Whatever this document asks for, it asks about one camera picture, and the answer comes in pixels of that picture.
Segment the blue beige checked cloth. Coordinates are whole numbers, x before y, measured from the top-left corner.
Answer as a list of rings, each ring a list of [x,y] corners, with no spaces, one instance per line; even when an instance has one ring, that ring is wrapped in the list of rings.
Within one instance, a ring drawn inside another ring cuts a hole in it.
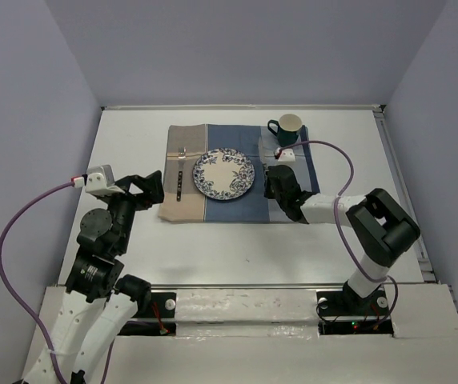
[[[163,221],[287,223],[265,198],[265,170],[279,144],[265,126],[170,126],[159,207]]]

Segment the knife with black handle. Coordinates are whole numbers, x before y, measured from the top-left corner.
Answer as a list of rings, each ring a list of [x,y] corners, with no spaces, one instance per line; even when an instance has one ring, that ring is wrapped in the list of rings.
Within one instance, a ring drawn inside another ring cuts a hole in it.
[[[260,137],[258,141],[258,150],[259,150],[259,159],[263,168],[263,172],[266,174],[268,172],[266,148],[263,144],[263,138]]]

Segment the fork with black handle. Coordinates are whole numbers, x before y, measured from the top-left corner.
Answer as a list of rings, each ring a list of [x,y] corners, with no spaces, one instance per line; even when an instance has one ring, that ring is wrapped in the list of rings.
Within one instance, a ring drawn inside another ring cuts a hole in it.
[[[178,175],[177,175],[177,187],[176,187],[176,201],[180,202],[182,198],[183,188],[183,169],[187,158],[187,149],[179,147],[178,149]]]

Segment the blue floral plate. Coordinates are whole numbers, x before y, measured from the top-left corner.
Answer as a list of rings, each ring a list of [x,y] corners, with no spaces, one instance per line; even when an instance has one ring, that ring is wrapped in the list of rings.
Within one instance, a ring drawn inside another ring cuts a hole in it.
[[[193,182],[205,197],[229,201],[242,197],[255,180],[255,168],[244,153],[217,148],[202,154],[193,165]]]

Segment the dark green mug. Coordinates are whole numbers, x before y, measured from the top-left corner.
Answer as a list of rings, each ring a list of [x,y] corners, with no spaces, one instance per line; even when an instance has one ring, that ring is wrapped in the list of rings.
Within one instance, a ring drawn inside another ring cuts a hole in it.
[[[267,129],[272,133],[281,147],[297,142],[303,122],[296,114],[284,114],[279,120],[269,120]]]

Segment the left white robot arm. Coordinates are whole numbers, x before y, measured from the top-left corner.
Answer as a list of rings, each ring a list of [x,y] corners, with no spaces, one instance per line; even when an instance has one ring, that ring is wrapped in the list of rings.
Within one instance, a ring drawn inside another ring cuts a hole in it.
[[[23,383],[89,382],[124,325],[150,306],[151,284],[123,275],[118,258],[127,252],[136,212],[164,200],[161,171],[116,180],[110,166],[98,166],[72,185],[105,207],[82,217],[58,316]]]

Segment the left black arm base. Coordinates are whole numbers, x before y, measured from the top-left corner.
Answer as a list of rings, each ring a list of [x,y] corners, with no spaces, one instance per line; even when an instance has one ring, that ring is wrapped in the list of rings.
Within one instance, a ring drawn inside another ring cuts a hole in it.
[[[137,313],[119,331],[119,336],[174,336],[177,294],[173,291],[153,292],[145,309]]]

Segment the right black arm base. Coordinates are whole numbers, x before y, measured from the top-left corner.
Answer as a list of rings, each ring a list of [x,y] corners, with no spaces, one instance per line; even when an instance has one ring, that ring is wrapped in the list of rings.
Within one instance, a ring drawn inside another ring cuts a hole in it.
[[[384,290],[378,289],[371,299],[357,307],[343,300],[341,290],[322,290],[316,293],[316,314],[320,336],[361,334],[394,334]]]

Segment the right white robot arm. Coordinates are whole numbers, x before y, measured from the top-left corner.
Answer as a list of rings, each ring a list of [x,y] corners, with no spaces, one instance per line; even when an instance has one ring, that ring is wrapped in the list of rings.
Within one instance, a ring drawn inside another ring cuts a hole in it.
[[[356,264],[344,283],[341,303],[352,314],[366,309],[396,260],[420,237],[420,228],[384,189],[365,195],[330,196],[302,190],[291,167],[271,166],[265,197],[293,222],[333,224]]]

